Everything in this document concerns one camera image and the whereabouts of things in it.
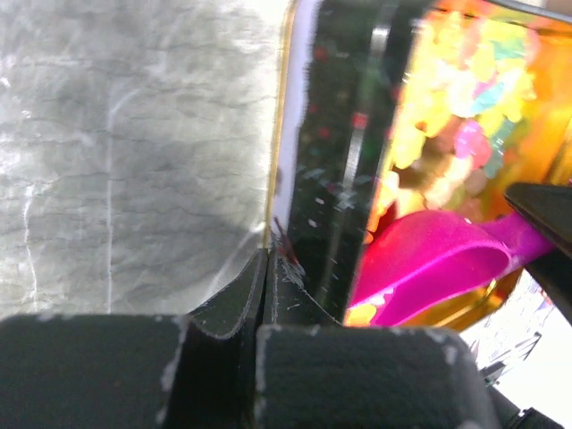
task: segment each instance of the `pink candy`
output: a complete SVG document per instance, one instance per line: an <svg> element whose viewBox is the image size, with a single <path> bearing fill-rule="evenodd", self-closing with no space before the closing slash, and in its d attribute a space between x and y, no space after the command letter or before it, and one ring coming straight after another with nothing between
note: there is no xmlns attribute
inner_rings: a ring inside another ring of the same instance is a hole
<svg viewBox="0 0 572 429"><path fill-rule="evenodd" d="M478 139L475 139L475 144L473 145L473 169L481 168L483 165L489 162L492 156L492 147L489 143L489 139L486 138L482 133L479 135Z"/></svg>
<svg viewBox="0 0 572 429"><path fill-rule="evenodd" d="M478 135L483 134L483 129L477 121L472 119L465 121L455 135L455 154L459 158L471 156L473 145Z"/></svg>
<svg viewBox="0 0 572 429"><path fill-rule="evenodd" d="M473 157L473 168L480 168L492 155L492 148L477 121L465 121L455 135L455 155L458 158Z"/></svg>
<svg viewBox="0 0 572 429"><path fill-rule="evenodd" d="M478 96L480 96L482 93L484 93L486 90L492 88L496 83L497 83L497 76L499 75L499 73L496 71L491 79L488 82L479 82L476 85L476 89L475 89L475 94L474 97L477 98Z"/></svg>

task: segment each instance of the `magenta scoop handle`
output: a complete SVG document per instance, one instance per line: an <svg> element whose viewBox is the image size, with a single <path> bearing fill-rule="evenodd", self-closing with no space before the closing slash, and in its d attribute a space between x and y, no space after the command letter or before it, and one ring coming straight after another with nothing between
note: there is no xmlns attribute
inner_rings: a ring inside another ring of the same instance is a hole
<svg viewBox="0 0 572 429"><path fill-rule="evenodd" d="M473 224L454 212L416 212L367 249L350 306L372 303L378 307L372 325L394 326L553 248L516 213Z"/></svg>

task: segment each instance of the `silver foil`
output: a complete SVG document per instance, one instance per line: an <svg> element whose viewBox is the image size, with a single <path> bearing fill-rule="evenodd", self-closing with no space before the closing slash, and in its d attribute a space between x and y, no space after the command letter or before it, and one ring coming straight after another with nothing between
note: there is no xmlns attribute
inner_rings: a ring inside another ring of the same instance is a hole
<svg viewBox="0 0 572 429"><path fill-rule="evenodd" d="M261 243L286 0L0 0L0 317L182 313Z"/></svg>

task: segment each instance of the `colorful candy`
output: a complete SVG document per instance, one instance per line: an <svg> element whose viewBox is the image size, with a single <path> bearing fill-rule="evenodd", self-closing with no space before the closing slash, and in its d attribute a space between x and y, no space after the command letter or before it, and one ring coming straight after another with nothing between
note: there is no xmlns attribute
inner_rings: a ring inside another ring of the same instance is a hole
<svg viewBox="0 0 572 429"><path fill-rule="evenodd" d="M346 326L369 326L377 313L373 304L363 304L353 307L346 313L344 323Z"/></svg>
<svg viewBox="0 0 572 429"><path fill-rule="evenodd" d="M387 172L375 188L374 205L367 224L368 231L377 230L379 219L385 215L388 207L397 198L400 188L400 176L396 172Z"/></svg>
<svg viewBox="0 0 572 429"><path fill-rule="evenodd" d="M477 121L465 121L455 135L455 154L459 158L466 158L473 153L473 146L483 135L483 129Z"/></svg>
<svg viewBox="0 0 572 429"><path fill-rule="evenodd" d="M479 134L472 146L473 169L477 169L489 162L492 156L492 147L484 134Z"/></svg>
<svg viewBox="0 0 572 429"><path fill-rule="evenodd" d="M484 191L488 181L489 179L486 177L483 169L474 170L465 180L465 192L469 196L475 197Z"/></svg>
<svg viewBox="0 0 572 429"><path fill-rule="evenodd" d="M507 141L536 98L527 67L540 47L533 29L460 11L423 24L391 130L391 159L401 170L421 156L446 160L444 171L429 167L424 178L428 208L478 218L471 212L480 202L470 198L507 162Z"/></svg>

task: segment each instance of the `glossy black surface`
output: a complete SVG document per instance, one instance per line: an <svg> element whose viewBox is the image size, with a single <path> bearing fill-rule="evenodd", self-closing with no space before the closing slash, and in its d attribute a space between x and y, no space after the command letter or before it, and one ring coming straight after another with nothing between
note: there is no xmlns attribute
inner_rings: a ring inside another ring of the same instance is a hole
<svg viewBox="0 0 572 429"><path fill-rule="evenodd" d="M317 16L288 235L307 292L343 318L413 30L431 2L326 0Z"/></svg>
<svg viewBox="0 0 572 429"><path fill-rule="evenodd" d="M572 258L572 187L513 183L506 199L536 230Z"/></svg>

